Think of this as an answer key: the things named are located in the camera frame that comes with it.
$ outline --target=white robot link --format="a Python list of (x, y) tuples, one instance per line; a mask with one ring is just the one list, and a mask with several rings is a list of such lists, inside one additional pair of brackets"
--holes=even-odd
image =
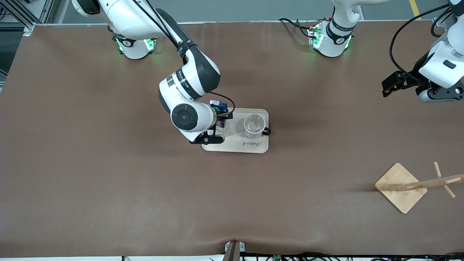
[(334, 12), (330, 20), (308, 29), (312, 49), (327, 57), (336, 57), (348, 48), (353, 29), (359, 21), (358, 6), (375, 6), (389, 0), (332, 0)]
[(184, 65), (160, 82), (161, 104), (190, 143), (224, 141), (224, 136), (215, 134), (215, 125), (218, 120), (232, 118), (232, 114), (218, 115), (214, 108), (197, 101), (218, 87), (219, 69), (171, 16), (146, 0), (72, 0), (72, 4), (81, 15), (105, 21), (130, 59), (145, 57), (153, 50), (150, 40), (166, 35)]
[[(430, 51), (416, 62), (414, 68), (406, 72), (394, 61), (391, 54), (396, 35), (414, 19), (444, 8), (448, 9), (436, 19), (436, 22), (449, 13), (449, 18), (442, 20), (445, 21), (445, 33), (439, 36)], [(464, 77), (463, 14), (464, 0), (448, 0), (448, 4), (416, 16), (397, 31), (390, 45), (390, 57), (400, 71), (392, 73), (382, 82), (384, 97), (389, 96), (394, 91), (417, 86), (416, 94), (419, 100), (424, 103), (463, 100), (464, 84), (461, 81)]]

